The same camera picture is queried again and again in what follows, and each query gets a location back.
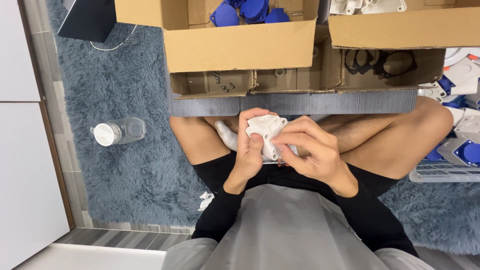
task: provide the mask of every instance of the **gray work surface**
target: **gray work surface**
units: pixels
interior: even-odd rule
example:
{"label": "gray work surface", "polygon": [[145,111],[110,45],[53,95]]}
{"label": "gray work surface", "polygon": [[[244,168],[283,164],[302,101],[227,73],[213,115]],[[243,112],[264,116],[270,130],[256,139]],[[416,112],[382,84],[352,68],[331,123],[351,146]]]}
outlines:
{"label": "gray work surface", "polygon": [[280,115],[402,113],[415,107],[416,89],[355,93],[269,93],[246,97],[173,100],[178,94],[167,88],[172,116],[233,116],[255,107]]}

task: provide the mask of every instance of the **person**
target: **person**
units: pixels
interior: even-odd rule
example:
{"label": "person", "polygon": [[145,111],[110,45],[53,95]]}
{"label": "person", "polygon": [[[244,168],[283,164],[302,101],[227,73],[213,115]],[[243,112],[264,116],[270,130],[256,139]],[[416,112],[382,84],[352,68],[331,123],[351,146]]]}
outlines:
{"label": "person", "polygon": [[[245,133],[248,119],[266,114],[275,113],[170,118],[216,197],[192,239],[167,251],[162,270],[432,269],[377,197],[450,132],[446,108],[418,97],[409,113],[333,115],[319,123],[302,116],[271,139],[290,167],[263,165],[262,137]],[[215,131],[219,119],[238,129],[236,152]],[[288,145],[309,155],[299,157]]]}

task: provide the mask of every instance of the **black sleeve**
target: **black sleeve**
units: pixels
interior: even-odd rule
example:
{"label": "black sleeve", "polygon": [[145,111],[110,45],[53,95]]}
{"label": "black sleeve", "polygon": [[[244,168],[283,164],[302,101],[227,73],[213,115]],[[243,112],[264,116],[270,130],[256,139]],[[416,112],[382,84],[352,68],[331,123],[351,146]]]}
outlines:
{"label": "black sleeve", "polygon": [[336,200],[353,231],[372,252],[389,247],[419,257],[400,221],[362,183],[354,197],[336,195]]}
{"label": "black sleeve", "polygon": [[220,243],[235,222],[244,195],[245,191],[239,195],[227,193],[222,186],[198,219],[192,239],[212,238]]}

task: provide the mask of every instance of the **black rubber gasket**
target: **black rubber gasket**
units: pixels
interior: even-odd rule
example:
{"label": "black rubber gasket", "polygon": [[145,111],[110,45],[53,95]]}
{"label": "black rubber gasket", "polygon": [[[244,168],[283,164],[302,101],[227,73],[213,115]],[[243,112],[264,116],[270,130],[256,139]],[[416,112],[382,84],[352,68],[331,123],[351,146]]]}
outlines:
{"label": "black rubber gasket", "polygon": [[348,72],[350,72],[353,75],[355,75],[357,73],[360,73],[361,75],[364,75],[365,73],[367,73],[367,71],[369,71],[370,69],[373,69],[374,65],[370,64],[370,62],[373,61],[374,57],[367,49],[365,50],[367,52],[367,60],[366,60],[365,64],[360,65],[357,61],[358,53],[359,53],[359,51],[361,51],[360,49],[358,49],[358,50],[355,50],[355,57],[353,58],[353,65],[352,65],[352,67],[349,67],[349,65],[347,64],[347,55],[348,55],[349,51],[350,51],[349,49],[345,51],[345,67],[347,68]]}
{"label": "black rubber gasket", "polygon": [[[410,50],[410,49],[401,49],[401,50],[396,50],[394,52],[391,52],[389,53],[388,51],[384,51],[384,50],[378,50],[378,53],[379,53],[379,56],[378,56],[378,61],[377,63],[375,63],[373,65],[373,70],[375,71],[375,74],[385,78],[385,79],[389,79],[389,78],[393,78],[393,77],[397,77],[397,76],[400,76],[400,75],[403,75],[405,73],[408,73],[412,70],[416,70],[417,69],[417,62],[415,61],[415,55],[413,54],[413,50]],[[393,54],[396,54],[396,53],[406,53],[408,55],[410,55],[412,57],[412,64],[410,64],[410,67],[407,68],[406,70],[404,70],[403,72],[399,73],[399,74],[391,74],[391,73],[388,73],[386,70],[385,70],[385,63],[387,62],[387,59],[393,55]]]}

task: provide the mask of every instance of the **forearm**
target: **forearm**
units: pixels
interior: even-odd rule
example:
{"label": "forearm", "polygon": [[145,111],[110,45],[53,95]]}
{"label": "forearm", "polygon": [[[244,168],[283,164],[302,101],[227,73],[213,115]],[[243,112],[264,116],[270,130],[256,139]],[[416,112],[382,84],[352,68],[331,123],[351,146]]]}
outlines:
{"label": "forearm", "polygon": [[390,247],[418,257],[400,221],[362,183],[350,179],[335,193],[349,225],[371,251]]}
{"label": "forearm", "polygon": [[246,185],[246,181],[242,184],[242,181],[237,180],[232,171],[217,196],[198,219],[192,239],[206,237],[220,242],[235,223]]}

